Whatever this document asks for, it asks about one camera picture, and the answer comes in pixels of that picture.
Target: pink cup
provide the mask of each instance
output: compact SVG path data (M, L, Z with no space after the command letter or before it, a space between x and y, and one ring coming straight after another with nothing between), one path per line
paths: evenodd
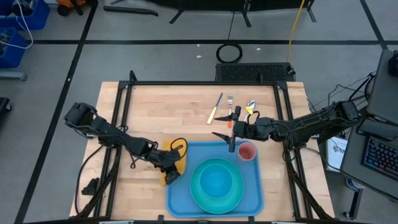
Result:
M242 143L239 146L238 156L243 162L254 159L256 154L257 154L256 147L249 142Z

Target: white paper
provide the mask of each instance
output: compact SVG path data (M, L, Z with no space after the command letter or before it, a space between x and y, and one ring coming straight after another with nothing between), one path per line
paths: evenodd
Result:
M341 167L341 163L343 162L344 153L347 147L347 140L333 137L328 140L326 145L326 160L330 164L330 166L339 168ZM326 170L333 172L340 172L328 164L326 165Z

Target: yellow sponge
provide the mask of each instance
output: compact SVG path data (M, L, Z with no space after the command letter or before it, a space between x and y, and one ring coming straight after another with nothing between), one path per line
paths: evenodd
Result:
M173 140L170 139L166 139L163 142L163 147L162 149L164 149L165 151L170 151L170 145L173 142ZM181 145L182 148L178 150L178 152L180 153L180 156L183 156L185 154L185 152L187 151L187 143L183 140L183 139L179 139L176 140L173 143L173 147L176 148L177 146ZM187 155L185 155L182 159L180 159L179 161L175 162L175 166L177 167L177 171L182 175L185 172L185 166L187 165ZM165 185L165 178L166 177L166 173L162 173L162 175L160 176L160 183L162 185Z

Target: blue tray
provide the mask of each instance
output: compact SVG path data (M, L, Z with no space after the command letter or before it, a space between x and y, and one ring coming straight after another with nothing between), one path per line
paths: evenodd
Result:
M259 214L264 207L259 159L256 156L248 162L239 160L238 147L244 142L236 142L234 153L228 152L228 145L224 141L189 142L185 172L167 187L166 206L170 214L177 218L250 217ZM227 159L235 164L244 181L242 201L232 211L221 215L202 210L193 200L190 190L193 171L201 162L214 157Z

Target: fork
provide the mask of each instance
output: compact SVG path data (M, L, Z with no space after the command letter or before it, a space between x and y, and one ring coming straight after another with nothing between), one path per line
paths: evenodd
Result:
M232 102L233 102L233 96L232 96L232 95L229 95L229 96L228 96L229 115L231 115ZM228 121L228 127L229 127L229 128L232 128L232 121Z

